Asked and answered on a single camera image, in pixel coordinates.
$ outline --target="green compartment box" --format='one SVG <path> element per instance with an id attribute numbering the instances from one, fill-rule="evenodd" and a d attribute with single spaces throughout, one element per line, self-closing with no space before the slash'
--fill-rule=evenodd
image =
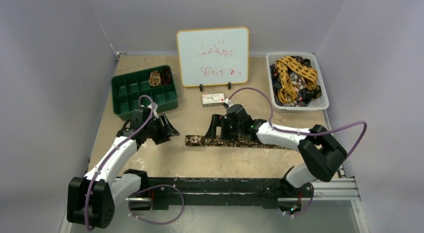
<path id="1" fill-rule="evenodd" d="M 153 71 L 169 68 L 169 65 L 162 65 L 150 69 L 144 69 L 128 74 L 117 75 L 112 78 L 112 101 L 113 113 L 124 121 L 131 120 L 133 109 L 137 108 L 138 100 L 141 95 L 148 95 L 153 102 L 157 104 L 157 112 L 165 112 L 178 107 L 178 97 L 175 88 L 174 78 L 167 85 L 151 87 L 149 76 Z M 143 98 L 141 104 L 149 105 L 149 100 Z"/>

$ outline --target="beige tabletop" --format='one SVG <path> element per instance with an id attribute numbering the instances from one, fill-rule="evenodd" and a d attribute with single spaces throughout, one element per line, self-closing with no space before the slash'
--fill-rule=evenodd
<path id="1" fill-rule="evenodd" d="M 181 135 L 159 145 L 148 139 L 128 160 L 121 174 L 127 169 L 136 169 L 147 171 L 151 177 L 280 178 L 291 166 L 303 162 L 298 152 L 289 149 L 185 146 L 186 135 L 205 135 L 212 114 L 225 114 L 221 106 L 203 107 L 202 94 L 224 93 L 228 97 L 237 89 L 253 87 L 270 96 L 265 57 L 250 57 L 248 82 L 235 84 L 231 90 L 226 85 L 205 87 L 203 92 L 199 88 L 183 87 L 177 56 L 122 56 L 116 75 L 161 65 L 171 67 L 178 94 L 178 107 L 165 114 Z M 232 101 L 243 105 L 253 119 L 267 120 L 270 116 L 266 99 L 255 91 L 242 90 Z M 320 110 L 275 113 L 272 122 L 296 128 L 310 128 L 315 124 L 325 126 Z M 113 113 L 109 92 L 91 155 L 90 170 L 109 150 L 123 123 Z"/>

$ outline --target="whiteboard frame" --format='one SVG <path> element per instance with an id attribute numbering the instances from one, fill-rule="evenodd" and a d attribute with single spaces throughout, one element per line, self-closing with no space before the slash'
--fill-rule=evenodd
<path id="1" fill-rule="evenodd" d="M 183 83 L 183 69 L 181 69 L 181 58 L 180 58 L 180 43 L 178 42 L 178 34 L 181 32 L 197 32 L 197 31 L 215 31 L 215 30 L 232 30 L 232 29 L 246 29 L 247 31 L 247 78 L 246 81 L 243 82 L 231 82 L 231 85 L 235 84 L 244 84 L 249 80 L 249 41 L 250 41 L 250 32 L 246 26 L 237 26 L 237 27 L 224 27 L 224 28 L 206 28 L 206 29 L 183 29 L 179 30 L 176 33 L 176 47 L 178 48 L 178 63 L 179 63 L 179 73 L 181 75 L 181 85 L 183 87 L 199 87 L 198 85 L 184 85 Z M 226 86 L 228 82 L 222 84 L 202 84 L 203 87 L 211 87 L 211 86 Z"/>

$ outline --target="yellow strap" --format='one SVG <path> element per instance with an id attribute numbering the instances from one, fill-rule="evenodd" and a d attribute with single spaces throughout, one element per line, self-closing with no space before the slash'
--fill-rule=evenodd
<path id="1" fill-rule="evenodd" d="M 317 87 L 317 70 L 301 64 L 290 55 L 278 59 L 276 66 L 282 86 L 282 88 L 278 91 L 278 99 L 281 103 L 295 102 L 298 97 L 298 94 L 293 87 L 292 80 L 290 79 L 288 67 L 302 77 L 302 80 L 306 82 L 306 88 L 308 90 L 314 90 Z"/>

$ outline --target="white plastic basket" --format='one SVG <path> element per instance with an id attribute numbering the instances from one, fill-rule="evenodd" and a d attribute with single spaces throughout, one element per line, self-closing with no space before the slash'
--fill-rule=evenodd
<path id="1" fill-rule="evenodd" d="M 309 102 L 307 106 L 305 107 L 296 107 L 296 106 L 279 106 L 276 104 L 276 99 L 274 96 L 273 91 L 273 81 L 271 79 L 271 70 L 270 65 L 275 64 L 276 61 L 280 58 L 286 57 L 286 56 L 299 56 L 304 59 L 309 59 L 311 66 L 315 68 L 315 70 L 318 73 L 318 79 L 316 84 L 321 87 L 321 97 L 318 99 L 314 99 L 313 101 Z M 272 105 L 274 106 L 274 110 L 276 112 L 282 112 L 283 110 L 288 111 L 318 111 L 318 110 L 326 110 L 329 107 L 329 98 L 327 96 L 326 87 L 324 86 L 323 76 L 321 75 L 320 67 L 318 66 L 318 61 L 315 55 L 311 53 L 304 53 L 304 52 L 270 52 L 266 54 L 266 68 L 268 72 L 268 81 L 269 81 L 269 90 L 271 93 L 271 101 Z"/>

